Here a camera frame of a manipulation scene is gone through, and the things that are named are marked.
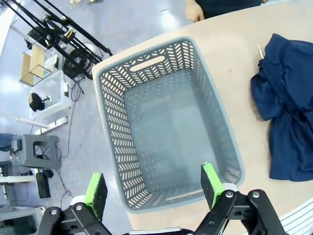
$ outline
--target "plastic stool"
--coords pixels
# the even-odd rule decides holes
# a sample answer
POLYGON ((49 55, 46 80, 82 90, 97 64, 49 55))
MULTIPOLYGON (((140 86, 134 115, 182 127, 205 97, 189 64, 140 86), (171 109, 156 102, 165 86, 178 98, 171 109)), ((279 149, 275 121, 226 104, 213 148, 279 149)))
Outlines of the plastic stool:
POLYGON ((39 169, 59 169, 62 163, 57 158, 55 146, 59 142, 57 136, 20 135, 13 138, 12 159, 20 166, 39 169), (48 159, 36 157, 36 146, 45 143, 48 159))

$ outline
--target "laundry basket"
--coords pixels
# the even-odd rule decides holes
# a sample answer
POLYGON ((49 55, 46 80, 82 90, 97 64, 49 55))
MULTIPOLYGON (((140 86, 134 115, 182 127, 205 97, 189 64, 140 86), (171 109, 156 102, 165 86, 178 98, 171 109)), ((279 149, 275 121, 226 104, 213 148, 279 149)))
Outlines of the laundry basket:
POLYGON ((195 43, 179 38, 102 68, 99 109, 127 210, 151 212, 204 198, 201 164, 239 185, 244 169, 195 43))

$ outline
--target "dark blue cloth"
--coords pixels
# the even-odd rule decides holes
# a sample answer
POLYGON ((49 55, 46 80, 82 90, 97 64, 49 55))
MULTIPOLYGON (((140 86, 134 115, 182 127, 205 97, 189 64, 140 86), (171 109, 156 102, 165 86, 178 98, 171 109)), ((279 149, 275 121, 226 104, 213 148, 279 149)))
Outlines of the dark blue cloth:
POLYGON ((313 44, 273 34, 251 79, 251 94, 264 120, 272 119, 269 176, 313 179, 313 44))

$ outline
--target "blue-gray floor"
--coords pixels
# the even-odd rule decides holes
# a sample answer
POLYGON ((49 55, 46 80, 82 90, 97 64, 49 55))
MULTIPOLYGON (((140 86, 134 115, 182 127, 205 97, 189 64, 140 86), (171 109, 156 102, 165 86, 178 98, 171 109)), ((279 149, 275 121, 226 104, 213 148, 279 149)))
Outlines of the blue-gray floor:
MULTIPOLYGON (((113 53, 190 23, 184 15, 184 0, 104 0, 92 5, 86 5, 84 0, 75 6, 70 6, 68 0, 51 2, 113 53)), ((43 11, 31 1, 27 8, 38 17, 43 15, 43 11)), ((16 22, 15 27, 25 33, 30 30, 21 20, 16 22)), ((24 39, 10 31, 0 59, 0 107, 1 112, 30 118, 27 100, 30 88, 19 82, 25 49, 24 39)), ((70 153, 68 158, 63 159, 62 178, 72 195, 78 196, 85 193, 93 172, 103 172, 109 190, 104 224, 113 234, 126 233, 131 225, 117 192, 93 82, 86 80, 81 86, 85 94, 75 106, 70 153)), ((0 118, 0 133, 29 134, 30 129, 29 125, 0 118)), ((63 155, 67 153, 68 131, 69 123, 49 133, 59 136, 63 155)), ((5 160, 9 160, 8 154, 0 153, 0 161, 5 160)), ((35 183, 16 184, 16 198, 12 198, 11 202, 17 200, 13 204, 20 206, 60 206, 64 189, 59 176, 50 179, 49 185, 51 198, 39 199, 35 183)), ((67 208, 70 201, 71 198, 65 196, 62 208, 67 208)), ((0 204, 8 203, 0 192, 0 204)))

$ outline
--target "table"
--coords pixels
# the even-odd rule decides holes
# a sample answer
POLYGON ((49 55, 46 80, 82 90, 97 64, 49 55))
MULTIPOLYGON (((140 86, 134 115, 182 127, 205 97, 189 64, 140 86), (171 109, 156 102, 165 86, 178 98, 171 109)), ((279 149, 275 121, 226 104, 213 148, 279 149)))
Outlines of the table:
MULTIPOLYGON (((152 38, 96 65, 101 68, 162 42, 189 36, 197 43, 228 114, 246 170, 241 193, 264 190, 279 216, 313 197, 313 181, 290 182, 269 178, 269 121, 262 121, 250 94, 250 79, 273 33, 288 39, 313 42, 313 1, 297 0, 232 12, 194 23, 152 38)), ((167 227, 196 229, 209 208, 205 200, 185 206, 145 213, 128 214, 134 230, 167 227)), ((229 223, 225 234, 246 232, 238 221, 229 223)))

